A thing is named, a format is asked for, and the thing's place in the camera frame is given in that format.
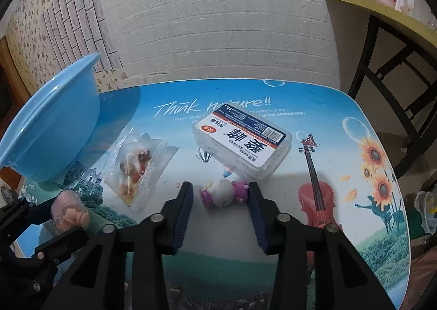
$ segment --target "hot air balloon illustration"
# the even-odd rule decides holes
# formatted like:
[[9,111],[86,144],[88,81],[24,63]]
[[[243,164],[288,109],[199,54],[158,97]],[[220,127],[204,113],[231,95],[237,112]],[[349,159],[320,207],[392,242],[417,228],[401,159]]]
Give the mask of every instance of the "hot air balloon illustration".
[[203,149],[198,148],[196,157],[199,158],[202,162],[208,163],[208,161],[211,159],[211,154],[208,152],[205,152]]
[[223,170],[223,178],[229,177],[232,174],[232,170],[230,170],[228,167],[225,167]]

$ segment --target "metal screw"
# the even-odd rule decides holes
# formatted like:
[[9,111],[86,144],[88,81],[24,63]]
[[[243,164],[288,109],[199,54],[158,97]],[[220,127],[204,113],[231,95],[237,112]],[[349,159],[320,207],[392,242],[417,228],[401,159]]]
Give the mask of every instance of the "metal screw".
[[328,225],[326,225],[326,229],[329,232],[336,233],[338,231],[338,226],[335,224],[328,224]]
[[289,214],[286,214],[285,212],[282,212],[281,214],[276,216],[276,218],[283,223],[287,223],[291,220],[291,216]]
[[105,226],[102,227],[102,231],[104,233],[111,233],[115,231],[115,226],[112,224],[106,224]]
[[153,223],[159,223],[159,222],[164,220],[164,215],[162,215],[162,214],[153,214],[152,216],[150,216],[150,220]]

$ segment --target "violin neck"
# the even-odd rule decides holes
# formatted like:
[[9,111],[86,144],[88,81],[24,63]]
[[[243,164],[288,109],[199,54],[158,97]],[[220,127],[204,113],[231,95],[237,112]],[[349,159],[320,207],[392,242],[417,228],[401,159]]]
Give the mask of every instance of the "violin neck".
[[309,176],[311,178],[312,192],[314,194],[315,208],[317,211],[325,210],[325,203],[323,202],[322,191],[318,183],[317,173],[315,172],[314,164],[312,163],[311,152],[308,146],[304,146],[306,162],[308,164]]

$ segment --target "barcode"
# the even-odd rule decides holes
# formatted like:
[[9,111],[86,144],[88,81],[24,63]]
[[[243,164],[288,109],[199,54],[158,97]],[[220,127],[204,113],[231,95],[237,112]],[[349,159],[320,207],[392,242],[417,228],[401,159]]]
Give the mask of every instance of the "barcode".
[[268,137],[268,138],[271,138],[275,142],[279,142],[279,140],[283,136],[283,134],[272,129],[271,127],[266,127],[266,129],[263,131],[263,135]]

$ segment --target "orange petal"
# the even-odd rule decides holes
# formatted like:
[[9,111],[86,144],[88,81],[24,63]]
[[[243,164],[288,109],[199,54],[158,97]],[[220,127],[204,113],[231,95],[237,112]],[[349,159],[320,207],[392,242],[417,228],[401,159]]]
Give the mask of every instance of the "orange petal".
[[348,203],[357,197],[357,189],[352,189],[343,199],[343,203]]

